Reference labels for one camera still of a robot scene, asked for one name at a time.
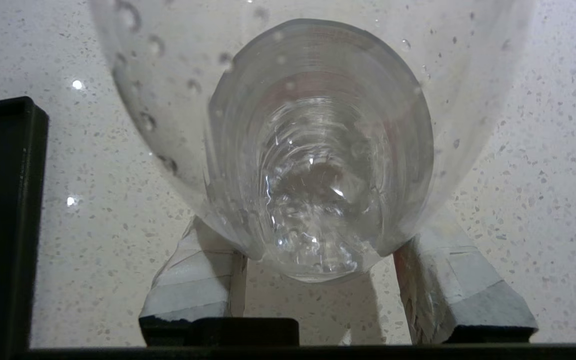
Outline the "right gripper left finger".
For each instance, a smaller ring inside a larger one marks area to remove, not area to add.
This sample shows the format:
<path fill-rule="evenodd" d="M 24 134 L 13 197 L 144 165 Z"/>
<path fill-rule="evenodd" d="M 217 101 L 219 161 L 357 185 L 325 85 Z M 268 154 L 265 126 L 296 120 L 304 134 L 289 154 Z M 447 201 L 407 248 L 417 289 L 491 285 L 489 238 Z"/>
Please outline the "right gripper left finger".
<path fill-rule="evenodd" d="M 289 317 L 245 317 L 248 260 L 199 217 L 154 276 L 139 315 L 149 347 L 297 347 Z"/>

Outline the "clear plastic water bottle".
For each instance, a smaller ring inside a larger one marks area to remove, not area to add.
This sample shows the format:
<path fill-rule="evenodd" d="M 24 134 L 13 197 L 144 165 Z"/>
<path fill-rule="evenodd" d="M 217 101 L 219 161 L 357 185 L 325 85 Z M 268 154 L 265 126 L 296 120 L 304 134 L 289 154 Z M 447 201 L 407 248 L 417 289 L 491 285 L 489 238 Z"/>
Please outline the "clear plastic water bottle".
<path fill-rule="evenodd" d="M 393 253 L 493 130 L 537 0 L 90 0 L 114 84 L 185 203 L 323 283 Z"/>

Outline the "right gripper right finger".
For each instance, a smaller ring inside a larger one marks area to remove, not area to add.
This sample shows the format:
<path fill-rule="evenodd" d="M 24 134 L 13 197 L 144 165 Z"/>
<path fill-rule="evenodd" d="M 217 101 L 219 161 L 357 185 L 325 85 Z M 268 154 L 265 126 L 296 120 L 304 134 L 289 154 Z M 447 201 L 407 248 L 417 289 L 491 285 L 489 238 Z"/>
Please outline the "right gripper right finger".
<path fill-rule="evenodd" d="M 395 251 L 412 344 L 527 343 L 539 328 L 525 299 L 443 208 Z"/>

